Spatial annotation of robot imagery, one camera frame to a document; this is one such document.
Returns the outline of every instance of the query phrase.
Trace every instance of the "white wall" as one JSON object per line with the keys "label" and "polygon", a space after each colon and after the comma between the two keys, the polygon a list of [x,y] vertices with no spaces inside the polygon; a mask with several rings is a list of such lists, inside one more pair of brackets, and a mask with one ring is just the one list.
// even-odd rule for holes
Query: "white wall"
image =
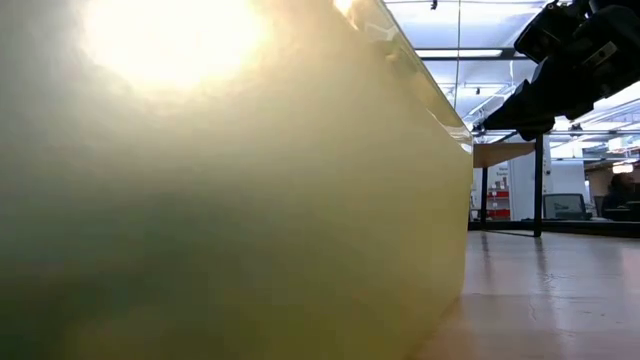
{"label": "white wall", "polygon": [[[514,136],[509,142],[523,142],[520,136]],[[543,157],[542,194],[552,192],[551,155],[549,139],[545,137]],[[509,161],[509,184],[511,187],[511,220],[533,219],[535,194],[535,152]]]}
{"label": "white wall", "polygon": [[585,202],[590,202],[589,192],[584,183],[584,164],[581,162],[554,161],[551,163],[551,181],[554,194],[582,194]]}

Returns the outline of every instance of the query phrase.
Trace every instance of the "black robotic arm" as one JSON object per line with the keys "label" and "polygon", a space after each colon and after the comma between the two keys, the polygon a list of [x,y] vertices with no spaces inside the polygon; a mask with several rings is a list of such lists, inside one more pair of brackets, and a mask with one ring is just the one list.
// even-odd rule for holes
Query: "black robotic arm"
{"label": "black robotic arm", "polygon": [[480,126],[516,129],[525,140],[573,120],[640,80],[640,0],[554,1],[522,32],[515,49],[538,63]]}

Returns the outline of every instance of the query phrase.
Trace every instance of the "ceiling light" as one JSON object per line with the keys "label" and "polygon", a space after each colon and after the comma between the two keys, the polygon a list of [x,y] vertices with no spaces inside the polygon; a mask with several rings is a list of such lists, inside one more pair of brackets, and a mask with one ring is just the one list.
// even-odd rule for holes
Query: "ceiling light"
{"label": "ceiling light", "polygon": [[613,173],[614,174],[627,174],[627,173],[632,173],[633,172],[633,165],[631,164],[627,164],[627,165],[616,165],[613,167]]}
{"label": "ceiling light", "polygon": [[637,100],[638,98],[640,98],[640,82],[637,82],[629,86],[628,88],[620,91],[619,93],[609,98],[601,99],[597,101],[594,104],[594,109],[595,110],[610,109],[616,106],[626,104],[630,101]]}
{"label": "ceiling light", "polygon": [[499,57],[502,55],[500,49],[478,49],[478,50],[416,50],[421,58],[453,58],[453,57]]}

